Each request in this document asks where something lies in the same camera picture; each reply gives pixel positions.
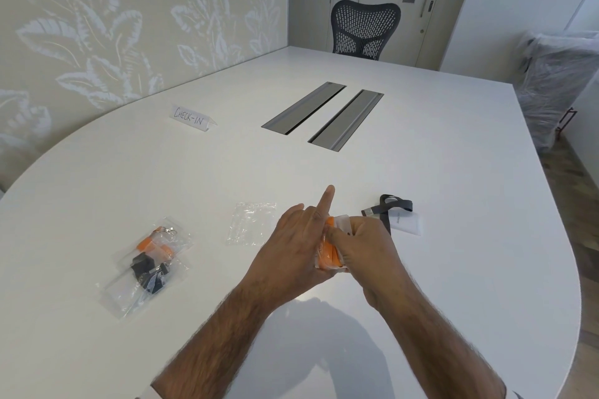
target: tent card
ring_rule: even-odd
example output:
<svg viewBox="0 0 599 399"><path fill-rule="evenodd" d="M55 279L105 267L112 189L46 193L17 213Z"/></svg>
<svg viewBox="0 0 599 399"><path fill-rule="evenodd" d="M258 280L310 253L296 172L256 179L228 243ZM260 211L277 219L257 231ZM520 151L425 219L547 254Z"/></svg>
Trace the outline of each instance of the tent card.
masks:
<svg viewBox="0 0 599 399"><path fill-rule="evenodd" d="M208 131L209 128L216 125L216 122L207 115L176 104L171 108L171 118L202 131Z"/></svg>

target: white wall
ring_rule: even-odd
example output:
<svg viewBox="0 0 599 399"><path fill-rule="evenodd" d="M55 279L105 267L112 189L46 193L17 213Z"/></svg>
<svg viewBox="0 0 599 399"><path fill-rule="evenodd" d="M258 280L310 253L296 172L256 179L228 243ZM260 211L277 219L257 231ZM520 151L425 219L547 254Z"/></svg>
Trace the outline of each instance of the white wall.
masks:
<svg viewBox="0 0 599 399"><path fill-rule="evenodd" d="M512 52L521 35L565 29L581 1L465 0L440 70L505 81L516 67Z"/></svg>
<svg viewBox="0 0 599 399"><path fill-rule="evenodd" d="M599 82L576 100L578 114L564 131L566 139L599 186Z"/></svg>
<svg viewBox="0 0 599 399"><path fill-rule="evenodd" d="M0 186L123 104L287 45L287 0L0 0Z"/></svg>
<svg viewBox="0 0 599 399"><path fill-rule="evenodd" d="M568 30L599 30L599 0L583 0ZM574 108L578 114L564 134L599 186L599 82L590 85L576 100Z"/></svg>
<svg viewBox="0 0 599 399"><path fill-rule="evenodd" d="M599 0L583 0L572 17L568 30L599 30Z"/></svg>

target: black lanyard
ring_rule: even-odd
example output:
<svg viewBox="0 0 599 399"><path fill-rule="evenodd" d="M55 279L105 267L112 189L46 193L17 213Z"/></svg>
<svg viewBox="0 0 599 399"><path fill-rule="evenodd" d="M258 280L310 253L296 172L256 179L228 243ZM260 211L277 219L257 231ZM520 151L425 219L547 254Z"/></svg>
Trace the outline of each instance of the black lanyard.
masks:
<svg viewBox="0 0 599 399"><path fill-rule="evenodd" d="M389 210L395 207L399 207L411 212L413 204L411 200L404 200L392 194L383 194L379 199L379 205L362 210L362 215L372 216L373 214L378 214L378 218L383 222L387 232L391 233L391 226L389 224Z"/></svg>

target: hand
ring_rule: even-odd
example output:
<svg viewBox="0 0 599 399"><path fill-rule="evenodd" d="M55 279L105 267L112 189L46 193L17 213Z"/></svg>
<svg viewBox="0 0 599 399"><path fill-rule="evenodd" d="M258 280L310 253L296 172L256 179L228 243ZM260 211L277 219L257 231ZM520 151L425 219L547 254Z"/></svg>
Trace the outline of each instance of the hand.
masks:
<svg viewBox="0 0 599 399"><path fill-rule="evenodd" d="M316 207L287 210L241 280L271 312L333 277L314 266L335 188L329 185Z"/></svg>
<svg viewBox="0 0 599 399"><path fill-rule="evenodd" d="M381 296L409 277L383 223L374 218L352 216L353 237L327 227L326 238L335 245L349 272L362 286L366 301L381 311Z"/></svg>

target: conference table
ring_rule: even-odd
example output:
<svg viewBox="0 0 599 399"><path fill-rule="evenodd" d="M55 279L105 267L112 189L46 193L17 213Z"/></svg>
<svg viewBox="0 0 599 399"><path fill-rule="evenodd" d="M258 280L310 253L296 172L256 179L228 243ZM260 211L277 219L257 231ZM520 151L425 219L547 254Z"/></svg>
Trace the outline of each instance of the conference table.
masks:
<svg viewBox="0 0 599 399"><path fill-rule="evenodd" d="M262 126L345 86L290 133ZM309 142L361 90L383 94L339 151ZM210 116L200 131L173 105ZM139 395L245 274L236 204L360 214L413 201L392 229L423 292L525 399L555 398L580 328L572 249L511 85L287 47L149 96L41 156L0 201L0 384L21 398ZM182 282L118 320L98 284L163 216L192 233ZM275 311L229 398L424 398L350 274Z"/></svg>

